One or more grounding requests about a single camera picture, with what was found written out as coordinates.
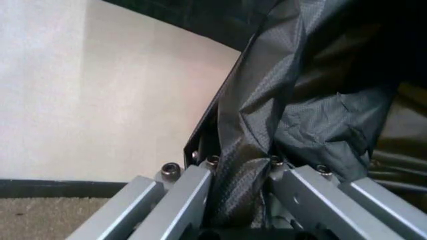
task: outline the metal frame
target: metal frame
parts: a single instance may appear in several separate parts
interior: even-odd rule
[[[284,171],[272,187],[306,231],[322,226],[340,239],[402,239],[308,165]]]
[[[67,239],[126,239],[164,194],[162,183],[137,176]]]
[[[68,239],[195,238],[214,174],[209,164],[191,165],[164,197],[162,183],[138,176]],[[327,233],[321,239],[328,239],[330,232],[340,239],[427,239],[427,215],[369,178],[340,184],[334,176],[308,165],[290,169],[276,164],[268,183],[276,203],[287,213],[290,225],[283,234],[307,231]]]
[[[368,177],[339,188],[407,239],[427,239],[427,216]]]
[[[177,240],[188,227],[199,228],[212,173],[190,166],[129,240]]]

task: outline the dark gray tarp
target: dark gray tarp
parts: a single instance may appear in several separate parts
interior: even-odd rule
[[[366,176],[372,163],[382,167],[372,170],[378,176],[390,171],[384,165],[397,158],[388,151],[397,151],[393,144],[402,143],[388,139],[390,134],[385,133],[379,144],[387,150],[376,150],[374,157],[378,157],[372,163],[371,159],[399,84],[425,86],[420,60],[426,44],[419,36],[425,21],[419,19],[417,4],[277,2],[184,149],[186,164],[220,155],[206,225],[251,223],[270,171],[271,155],[296,166],[327,165],[341,181]],[[425,121],[425,113],[418,120]],[[404,156],[397,154],[400,159],[394,161],[392,170],[403,168],[406,174],[418,176],[417,191],[425,194],[427,134],[415,141],[408,136],[402,148],[412,149],[418,157],[407,157],[401,151]],[[193,151],[198,151],[197,157],[192,156]],[[410,171],[405,166],[421,168]],[[412,193],[411,186],[402,186],[402,181],[382,183],[395,189],[400,183],[398,189]]]

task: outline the black baseboard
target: black baseboard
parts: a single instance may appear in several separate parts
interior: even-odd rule
[[[126,184],[127,182],[0,179],[0,199],[111,198]]]

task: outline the floor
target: floor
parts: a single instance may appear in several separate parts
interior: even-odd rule
[[[100,0],[0,1],[0,178],[127,182],[182,165],[239,54]]]
[[[61,240],[68,237],[107,198],[0,199],[0,240]]]

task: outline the black fabric cover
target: black fabric cover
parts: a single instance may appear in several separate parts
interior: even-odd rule
[[[205,225],[251,223],[271,155],[368,174],[399,83],[424,84],[417,3],[277,2],[184,149],[186,164],[220,155]]]

